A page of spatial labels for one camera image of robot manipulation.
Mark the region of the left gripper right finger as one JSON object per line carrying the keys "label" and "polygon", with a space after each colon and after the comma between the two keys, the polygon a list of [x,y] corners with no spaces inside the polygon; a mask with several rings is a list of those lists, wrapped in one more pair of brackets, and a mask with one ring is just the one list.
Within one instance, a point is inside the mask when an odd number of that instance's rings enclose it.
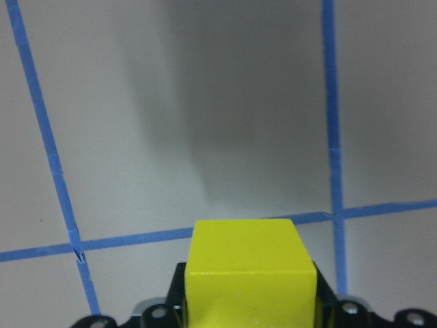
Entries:
{"label": "left gripper right finger", "polygon": [[436,315],[420,308],[407,308],[388,320],[360,299],[336,295],[317,269],[315,328],[402,328],[435,327]]}

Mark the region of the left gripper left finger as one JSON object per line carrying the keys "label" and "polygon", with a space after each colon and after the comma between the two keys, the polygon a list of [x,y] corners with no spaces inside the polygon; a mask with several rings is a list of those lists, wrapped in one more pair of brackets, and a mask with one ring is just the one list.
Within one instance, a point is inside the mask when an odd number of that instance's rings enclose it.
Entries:
{"label": "left gripper left finger", "polygon": [[72,327],[185,327],[185,268],[185,262],[176,265],[166,297],[141,301],[125,323],[119,325],[114,318],[100,314],[86,316]]}

